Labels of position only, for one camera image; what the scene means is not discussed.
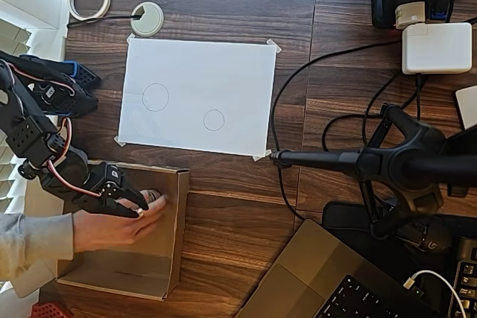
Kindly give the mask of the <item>person's hand with ring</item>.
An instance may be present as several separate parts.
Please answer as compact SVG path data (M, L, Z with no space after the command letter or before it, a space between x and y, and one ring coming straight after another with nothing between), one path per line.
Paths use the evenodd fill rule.
M162 195L140 211L137 218L90 214L83 210L72 215L75 252L88 252L134 244L157 228L167 197Z

